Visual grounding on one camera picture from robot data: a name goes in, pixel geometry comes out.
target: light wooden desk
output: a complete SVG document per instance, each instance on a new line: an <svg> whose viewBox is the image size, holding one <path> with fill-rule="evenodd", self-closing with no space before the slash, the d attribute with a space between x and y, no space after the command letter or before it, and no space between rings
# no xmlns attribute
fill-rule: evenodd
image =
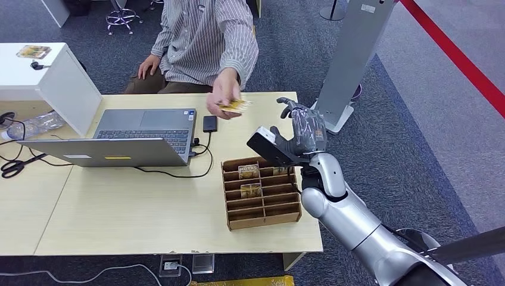
<svg viewBox="0 0 505 286"><path fill-rule="evenodd" d="M226 226L220 162L257 156L245 143L258 126L276 125L286 137L292 136L291 121L279 118L284 106L275 99L281 96L296 99L294 92L243 94L254 103L242 117L219 120L210 147L214 165L203 178L74 166L35 255L285 253L288 269L303 253L322 251L318 221L305 211L297 223L232 232ZM192 94L106 95L88 136L107 108L189 107L197 109L195 137L206 143L208 135L202 132L202 118L208 115L205 95ZM189 167L153 169L198 175L209 162L207 153L192 159ZM20 179L28 173L25 170Z"/></svg>
<svg viewBox="0 0 505 286"><path fill-rule="evenodd" d="M3 101L0 114L16 111L17 120L24 120L49 111L51 108L43 101ZM48 132L40 138L77 138L69 126ZM0 147L0 155L14 158L21 146L9 143ZM28 148L23 148L21 160L31 158ZM48 157L55 164L66 162ZM0 166L6 162L0 159ZM26 165L25 169L11 179L0 178L0 254L33 255L42 233L51 217L71 166L51 167L42 161Z"/></svg>

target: red barrier rope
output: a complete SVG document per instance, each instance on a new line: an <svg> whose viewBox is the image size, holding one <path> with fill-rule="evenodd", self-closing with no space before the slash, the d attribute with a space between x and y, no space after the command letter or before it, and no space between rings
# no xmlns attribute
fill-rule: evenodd
<svg viewBox="0 0 505 286"><path fill-rule="evenodd" d="M400 2L466 78L472 82L491 105L505 118L505 95L461 52L414 0L400 0Z"/></svg>

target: man's hand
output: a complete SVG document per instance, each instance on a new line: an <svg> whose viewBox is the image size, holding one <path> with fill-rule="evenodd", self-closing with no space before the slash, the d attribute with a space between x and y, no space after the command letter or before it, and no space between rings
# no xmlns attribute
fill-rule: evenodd
<svg viewBox="0 0 505 286"><path fill-rule="evenodd" d="M241 114L226 112L219 109L218 104L228 105L231 99L240 99L240 86L237 82L237 72L234 68L227 67L221 71L211 94L207 94L207 109L213 115L223 119L231 119Z"/></svg>
<svg viewBox="0 0 505 286"><path fill-rule="evenodd" d="M156 57L155 55L149 55L145 59L145 61L139 66L139 78L140 79L145 79L145 75L147 74L147 70L151 67L151 76L154 75L154 72L156 72L156 69L160 65L160 58Z"/></svg>

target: plastic bottle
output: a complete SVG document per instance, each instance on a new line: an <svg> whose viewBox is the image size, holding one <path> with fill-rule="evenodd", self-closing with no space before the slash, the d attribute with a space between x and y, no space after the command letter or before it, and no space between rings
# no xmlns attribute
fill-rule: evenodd
<svg viewBox="0 0 505 286"><path fill-rule="evenodd" d="M60 128L65 125L65 120L61 118L56 111L52 111L32 119L25 120L23 123L26 127L24 136L26 139L52 129ZM14 122L7 131L2 132L2 137L5 140L22 140L23 125L21 123Z"/></svg>

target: laptop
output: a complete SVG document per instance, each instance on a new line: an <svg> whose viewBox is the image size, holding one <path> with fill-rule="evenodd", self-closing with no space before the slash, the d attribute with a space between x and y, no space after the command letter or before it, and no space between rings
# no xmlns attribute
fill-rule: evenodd
<svg viewBox="0 0 505 286"><path fill-rule="evenodd" d="M187 166L196 110L105 110L93 139L19 144L82 167Z"/></svg>

